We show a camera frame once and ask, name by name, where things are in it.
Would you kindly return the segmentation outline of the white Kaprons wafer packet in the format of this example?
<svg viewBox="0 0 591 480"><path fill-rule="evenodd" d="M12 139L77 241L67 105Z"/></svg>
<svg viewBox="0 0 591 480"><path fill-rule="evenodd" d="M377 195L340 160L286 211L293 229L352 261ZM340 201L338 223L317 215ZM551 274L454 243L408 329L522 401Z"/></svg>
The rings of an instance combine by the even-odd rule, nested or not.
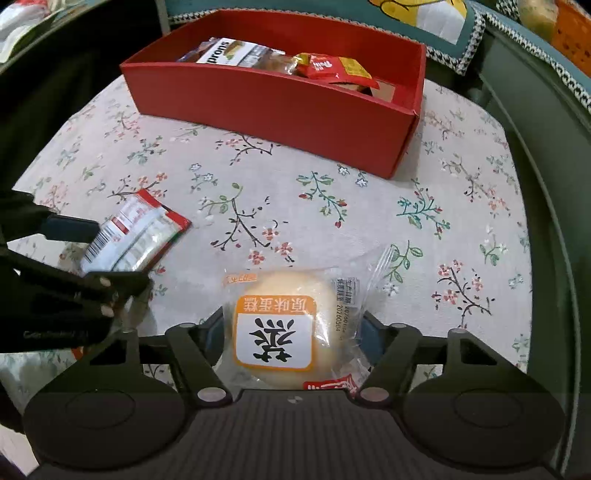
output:
<svg viewBox="0 0 591 480"><path fill-rule="evenodd" d="M284 52L249 41L231 38L211 38L202 42L198 49L197 64L254 68L273 55Z"/></svg>

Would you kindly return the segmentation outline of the white paper on side table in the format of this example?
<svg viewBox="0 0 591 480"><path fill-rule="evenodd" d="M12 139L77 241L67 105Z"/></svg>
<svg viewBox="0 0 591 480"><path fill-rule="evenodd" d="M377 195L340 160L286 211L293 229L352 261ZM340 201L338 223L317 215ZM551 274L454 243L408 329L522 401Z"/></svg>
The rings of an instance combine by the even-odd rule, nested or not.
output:
<svg viewBox="0 0 591 480"><path fill-rule="evenodd" d="M1 11L1 64L50 29L63 1L12 1Z"/></svg>

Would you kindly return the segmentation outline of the orange plastic basket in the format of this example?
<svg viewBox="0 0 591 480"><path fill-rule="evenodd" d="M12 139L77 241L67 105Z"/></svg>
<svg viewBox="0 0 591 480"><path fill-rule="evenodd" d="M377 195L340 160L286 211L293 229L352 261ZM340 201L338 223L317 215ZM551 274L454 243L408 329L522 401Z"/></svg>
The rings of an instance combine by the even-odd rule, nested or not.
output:
<svg viewBox="0 0 591 480"><path fill-rule="evenodd" d="M590 76L590 16L575 1L556 1L557 20L551 45Z"/></svg>

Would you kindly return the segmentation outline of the red cardboard box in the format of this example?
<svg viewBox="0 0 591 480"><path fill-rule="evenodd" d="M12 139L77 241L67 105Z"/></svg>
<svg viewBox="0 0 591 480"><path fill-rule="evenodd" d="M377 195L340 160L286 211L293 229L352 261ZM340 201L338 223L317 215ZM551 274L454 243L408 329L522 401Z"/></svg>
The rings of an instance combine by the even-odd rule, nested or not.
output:
<svg viewBox="0 0 591 480"><path fill-rule="evenodd" d="M211 37L359 61L394 86L386 101L286 74L190 64L180 57ZM370 26L304 13L221 9L122 63L138 111L270 140L389 179L418 126L426 47Z"/></svg>

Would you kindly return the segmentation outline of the red white packet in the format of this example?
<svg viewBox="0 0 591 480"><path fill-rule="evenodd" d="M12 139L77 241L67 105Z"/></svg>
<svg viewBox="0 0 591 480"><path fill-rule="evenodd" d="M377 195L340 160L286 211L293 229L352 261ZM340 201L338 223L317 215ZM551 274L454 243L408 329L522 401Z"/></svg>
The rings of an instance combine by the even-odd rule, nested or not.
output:
<svg viewBox="0 0 591 480"><path fill-rule="evenodd" d="M100 227L80 261L80 271L148 272L190 226L187 218L141 189Z"/></svg>

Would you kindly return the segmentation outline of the red yellow snack bag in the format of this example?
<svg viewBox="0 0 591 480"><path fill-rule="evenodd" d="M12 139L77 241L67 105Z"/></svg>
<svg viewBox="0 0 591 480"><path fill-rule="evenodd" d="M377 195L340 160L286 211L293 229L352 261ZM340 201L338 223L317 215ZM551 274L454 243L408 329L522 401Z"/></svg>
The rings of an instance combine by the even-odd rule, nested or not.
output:
<svg viewBox="0 0 591 480"><path fill-rule="evenodd" d="M356 89L379 89L379 83L355 59L325 54L300 53L294 56L297 72L325 84L353 85Z"/></svg>

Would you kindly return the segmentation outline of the round cake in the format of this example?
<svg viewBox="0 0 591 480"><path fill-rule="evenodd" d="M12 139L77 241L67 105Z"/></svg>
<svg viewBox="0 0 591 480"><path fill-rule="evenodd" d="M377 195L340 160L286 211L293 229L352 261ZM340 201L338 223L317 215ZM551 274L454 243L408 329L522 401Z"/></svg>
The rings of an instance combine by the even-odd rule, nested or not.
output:
<svg viewBox="0 0 591 480"><path fill-rule="evenodd" d="M396 255L388 245L329 268L226 274L224 346L215 373L233 394L356 392L370 374L360 348L363 314Z"/></svg>

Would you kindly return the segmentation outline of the floral tablecloth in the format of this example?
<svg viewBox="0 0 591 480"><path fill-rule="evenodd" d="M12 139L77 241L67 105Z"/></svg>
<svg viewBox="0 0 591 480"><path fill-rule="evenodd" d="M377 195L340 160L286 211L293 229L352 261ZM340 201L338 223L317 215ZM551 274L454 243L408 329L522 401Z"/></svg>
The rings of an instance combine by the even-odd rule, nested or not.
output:
<svg viewBox="0 0 591 480"><path fill-rule="evenodd" d="M58 213L99 222L145 189L191 221L151 272L143 335L204 321L221 303L225 272L325 268L388 245L391 262L370 302L377 318L433 336L464 328L528 366L532 268L505 133L434 82L390 180L142 115L116 79L63 124L16 186Z"/></svg>

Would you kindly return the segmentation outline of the teal lion sofa cover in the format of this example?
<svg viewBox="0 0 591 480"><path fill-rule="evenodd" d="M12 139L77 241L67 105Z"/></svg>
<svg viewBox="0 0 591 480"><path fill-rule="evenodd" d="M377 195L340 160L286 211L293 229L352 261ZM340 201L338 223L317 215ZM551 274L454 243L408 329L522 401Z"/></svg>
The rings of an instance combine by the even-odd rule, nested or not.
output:
<svg viewBox="0 0 591 480"><path fill-rule="evenodd" d="M427 57L464 75L483 39L484 15L471 1L211 0L166 1L171 21L188 21L218 9L307 13L376 27L422 43Z"/></svg>

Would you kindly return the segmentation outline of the clear plastic bag with fruit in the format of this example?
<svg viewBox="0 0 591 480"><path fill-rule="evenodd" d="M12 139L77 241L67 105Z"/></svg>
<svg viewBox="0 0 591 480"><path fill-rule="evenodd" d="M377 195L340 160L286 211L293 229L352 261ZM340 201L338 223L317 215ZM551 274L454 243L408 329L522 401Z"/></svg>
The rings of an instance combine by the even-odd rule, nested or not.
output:
<svg viewBox="0 0 591 480"><path fill-rule="evenodd" d="M527 28L552 29L558 17L558 6L554 1L548 0L519 0L518 10L520 21Z"/></svg>

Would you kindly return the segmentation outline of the clear yellow egg crisp packet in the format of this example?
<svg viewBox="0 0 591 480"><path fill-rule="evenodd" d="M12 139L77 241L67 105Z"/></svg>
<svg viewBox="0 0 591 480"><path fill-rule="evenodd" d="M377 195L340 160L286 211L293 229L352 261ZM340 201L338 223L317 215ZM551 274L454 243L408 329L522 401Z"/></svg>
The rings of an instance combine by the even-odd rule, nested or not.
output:
<svg viewBox="0 0 591 480"><path fill-rule="evenodd" d="M194 60L198 58L198 47L184 54L178 59L178 62L197 64L194 63ZM293 75L294 71L297 69L297 61L294 60L293 56L288 56L284 53L283 55L273 55L270 57L270 59L264 60L262 64L249 69Z"/></svg>

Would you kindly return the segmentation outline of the dark side table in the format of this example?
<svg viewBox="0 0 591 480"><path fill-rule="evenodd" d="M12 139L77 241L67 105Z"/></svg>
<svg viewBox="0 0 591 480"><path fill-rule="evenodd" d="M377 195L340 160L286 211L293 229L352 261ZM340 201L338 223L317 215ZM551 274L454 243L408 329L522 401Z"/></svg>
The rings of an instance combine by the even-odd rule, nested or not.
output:
<svg viewBox="0 0 591 480"><path fill-rule="evenodd" d="M162 36L155 1L85 1L1 67L1 188L59 128Z"/></svg>

